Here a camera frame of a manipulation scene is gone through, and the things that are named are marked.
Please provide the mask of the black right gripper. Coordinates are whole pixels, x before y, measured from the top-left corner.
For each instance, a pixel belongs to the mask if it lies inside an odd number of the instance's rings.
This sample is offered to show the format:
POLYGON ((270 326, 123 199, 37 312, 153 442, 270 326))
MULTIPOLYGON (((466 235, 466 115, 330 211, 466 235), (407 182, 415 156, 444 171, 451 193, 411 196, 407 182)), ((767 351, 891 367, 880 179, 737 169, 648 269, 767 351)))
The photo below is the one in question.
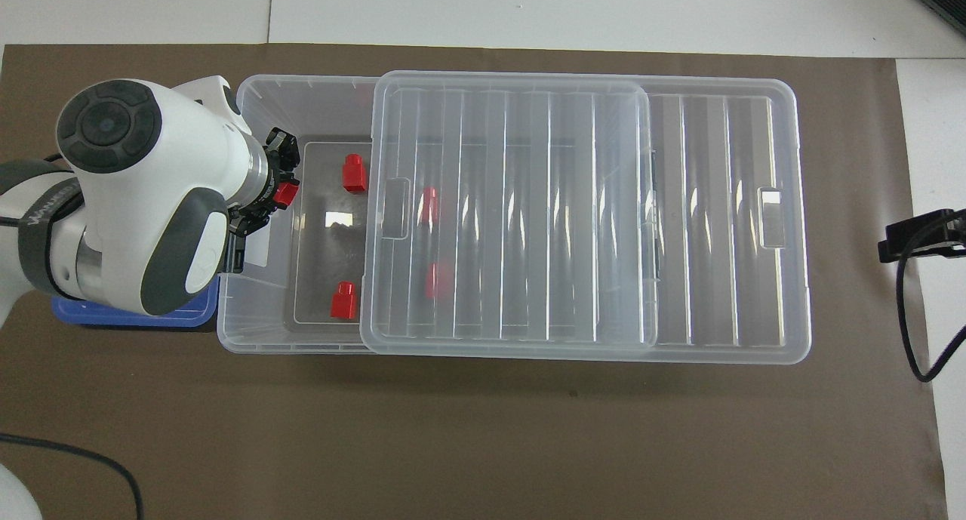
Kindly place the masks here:
MULTIPOLYGON (((879 242, 879 262, 894 263, 906 251, 906 246, 913 241, 914 235, 925 231, 932 222, 945 220, 952 211, 931 211, 930 213, 915 215, 894 222, 889 226, 889 234, 879 242)), ((946 233, 932 233, 916 242, 909 249, 908 258, 942 256, 946 258, 963 258, 965 256, 965 210, 962 208, 951 215, 949 220, 949 235, 946 233)))

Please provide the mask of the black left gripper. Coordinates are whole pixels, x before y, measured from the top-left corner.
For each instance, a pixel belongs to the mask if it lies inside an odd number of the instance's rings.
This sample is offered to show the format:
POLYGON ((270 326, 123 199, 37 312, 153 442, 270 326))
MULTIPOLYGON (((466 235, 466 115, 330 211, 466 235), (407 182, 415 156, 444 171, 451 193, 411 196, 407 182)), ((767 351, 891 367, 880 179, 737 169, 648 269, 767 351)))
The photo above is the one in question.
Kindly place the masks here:
POLYGON ((285 189, 286 183, 300 184, 294 176, 301 163, 296 136, 275 127, 269 132, 263 151, 268 160, 268 176, 257 196, 257 206, 228 208, 228 237, 246 238, 266 227, 276 211, 288 206, 279 202, 279 190, 285 189))

